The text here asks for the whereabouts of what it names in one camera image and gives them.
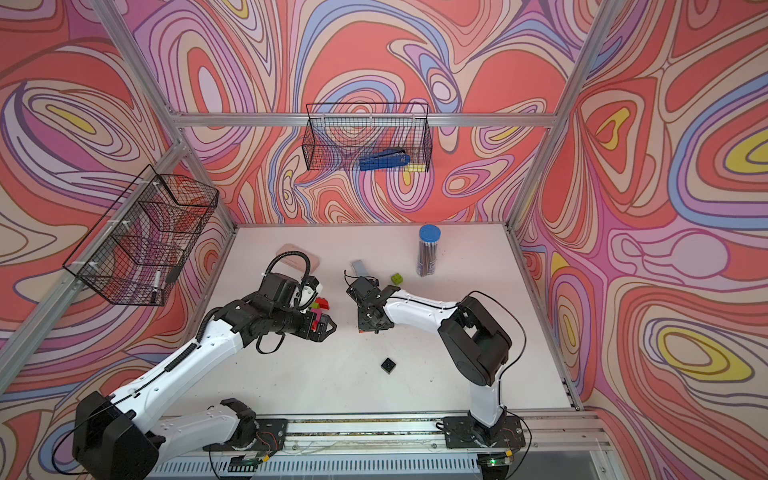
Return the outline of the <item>marker pen in basket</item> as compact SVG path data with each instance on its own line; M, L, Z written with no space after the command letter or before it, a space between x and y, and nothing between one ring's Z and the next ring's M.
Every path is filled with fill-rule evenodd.
M161 271L157 270L153 277L152 289L150 292L150 303L152 305L156 305L158 302L160 278L161 278Z

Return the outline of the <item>blue stapler in basket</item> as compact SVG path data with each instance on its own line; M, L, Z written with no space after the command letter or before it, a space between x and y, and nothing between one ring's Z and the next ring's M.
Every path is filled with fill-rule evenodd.
M411 162L410 155L403 148L386 149L380 152L362 156L359 161L361 171L373 171L400 168Z

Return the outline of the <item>pink glasses case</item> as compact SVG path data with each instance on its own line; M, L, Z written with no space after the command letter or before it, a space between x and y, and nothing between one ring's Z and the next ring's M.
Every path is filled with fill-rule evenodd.
M306 249L304 249L302 247L299 247L299 246L297 246L295 244L292 244L292 243L286 243L286 244L282 245L276 251L276 254L280 255L280 254L283 254L283 253L289 252L289 251L300 252L300 253L302 253L303 255L305 255L309 259L309 262L310 262L310 273L311 274L313 274L315 272L315 270L320 265L320 258L317 255L315 255L314 253L312 253L312 252L310 252L310 251L308 251L308 250L306 250ZM296 270L297 272L303 272L305 270L305 261L300 256L287 256L287 257L281 259L279 261L279 264L280 265L285 265L286 267L290 267L290 268Z

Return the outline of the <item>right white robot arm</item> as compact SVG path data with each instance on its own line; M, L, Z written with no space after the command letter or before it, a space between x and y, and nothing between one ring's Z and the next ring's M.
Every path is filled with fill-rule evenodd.
M471 294L450 303L415 296L398 286L379 286L357 277L347 287L357 305L358 329L379 333L396 326L439 336L458 372L469 382L465 416L440 421L450 448L495 447L503 441L507 410L501 404L499 375L512 340L482 302Z

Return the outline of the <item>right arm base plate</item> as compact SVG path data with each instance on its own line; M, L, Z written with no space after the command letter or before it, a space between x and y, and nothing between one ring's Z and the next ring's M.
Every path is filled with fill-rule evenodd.
M503 448L515 452L526 446L521 421L512 415L502 415L491 427L469 415L444 417L437 425L449 449Z

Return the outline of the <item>yellow item in basket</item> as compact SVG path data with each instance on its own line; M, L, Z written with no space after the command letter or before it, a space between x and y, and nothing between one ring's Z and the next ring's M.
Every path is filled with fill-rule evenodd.
M419 172L426 172L427 166L425 164L409 164L402 168L402 171L405 173L419 173Z

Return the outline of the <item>black lego brick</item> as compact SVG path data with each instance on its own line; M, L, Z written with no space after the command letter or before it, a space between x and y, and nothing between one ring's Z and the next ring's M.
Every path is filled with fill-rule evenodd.
M386 358L386 359L385 359L385 360L382 362L382 364L381 364L381 368L382 368L382 369L383 369L383 370L384 370L384 371L385 371L387 374L391 374L391 373L393 372L393 370L395 369L395 367L396 367L396 362L395 362L394 360L392 360L391 358Z

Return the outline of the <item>blue and cream stapler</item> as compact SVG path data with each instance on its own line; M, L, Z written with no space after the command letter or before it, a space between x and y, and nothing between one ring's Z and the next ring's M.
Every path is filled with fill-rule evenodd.
M355 275L357 277L369 277L370 273L368 272L368 269L366 268L365 264L362 260L354 260L352 262L352 268L355 272Z

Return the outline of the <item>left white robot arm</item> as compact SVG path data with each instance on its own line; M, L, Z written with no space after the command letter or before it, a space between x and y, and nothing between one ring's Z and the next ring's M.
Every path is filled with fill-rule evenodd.
M325 313L235 300L211 310L192 340L109 395L76 409L72 455L95 479L144 479L154 467L209 445L247 450L259 441L255 412L228 398L202 413L164 421L184 393L224 360L270 332L320 343L336 331Z

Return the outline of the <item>blue lid pencil tube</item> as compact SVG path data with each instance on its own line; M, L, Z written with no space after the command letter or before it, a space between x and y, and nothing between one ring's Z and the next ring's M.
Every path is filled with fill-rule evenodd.
M424 225L419 230L417 273L421 277L433 275L436 268L437 247L441 230L436 225Z

